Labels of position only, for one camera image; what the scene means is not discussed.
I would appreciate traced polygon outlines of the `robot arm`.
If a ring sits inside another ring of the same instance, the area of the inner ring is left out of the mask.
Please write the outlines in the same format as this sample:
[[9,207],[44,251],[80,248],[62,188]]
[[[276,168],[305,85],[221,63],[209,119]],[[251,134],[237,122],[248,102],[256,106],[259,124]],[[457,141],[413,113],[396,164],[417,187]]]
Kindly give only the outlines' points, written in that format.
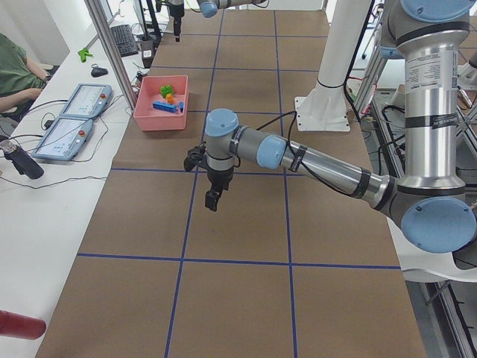
[[[198,0],[199,12],[205,18],[213,17],[220,9],[227,9],[230,7],[241,6],[244,4],[251,4],[260,7],[260,4],[264,1],[260,0],[211,0],[203,1]],[[156,5],[161,8],[163,5],[168,8],[169,14],[173,19],[174,38],[176,42],[180,41],[182,18],[185,16],[184,1],[172,0],[172,1],[156,1]]]
[[282,137],[289,122],[271,133],[254,129],[262,112],[277,112],[295,90],[310,86],[312,70],[328,76],[318,85],[321,95],[342,93],[361,27],[330,25],[322,10],[230,10],[209,19],[189,13],[186,33],[196,46],[218,46],[211,111],[227,106],[235,116],[243,164],[220,213],[194,209],[188,257],[257,259],[283,233],[294,259],[387,255],[386,216],[422,252],[447,254],[475,242],[476,218],[462,188],[439,187],[430,174],[419,188],[369,173],[360,127],[345,113],[344,131],[301,128],[295,141]]

